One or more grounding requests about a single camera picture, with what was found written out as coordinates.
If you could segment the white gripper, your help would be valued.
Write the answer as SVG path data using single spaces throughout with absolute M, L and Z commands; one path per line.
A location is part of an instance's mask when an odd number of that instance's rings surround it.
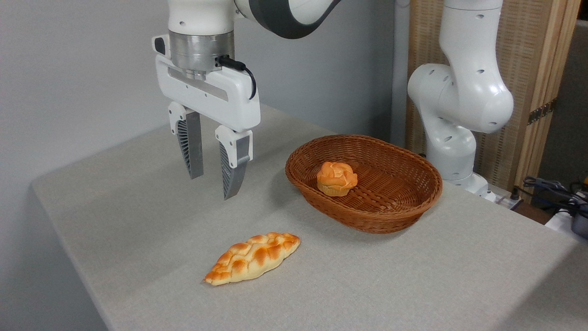
M 178 140 L 183 161 L 191 179 L 204 174 L 200 114 L 219 124 L 223 197 L 237 195 L 246 167 L 253 159 L 252 131 L 260 123 L 259 96 L 251 97 L 252 78 L 248 73 L 222 67 L 207 73 L 205 80 L 188 78 L 170 58 L 168 35 L 153 37 L 156 75 L 160 90 L 171 102 L 168 106 L 171 132 Z

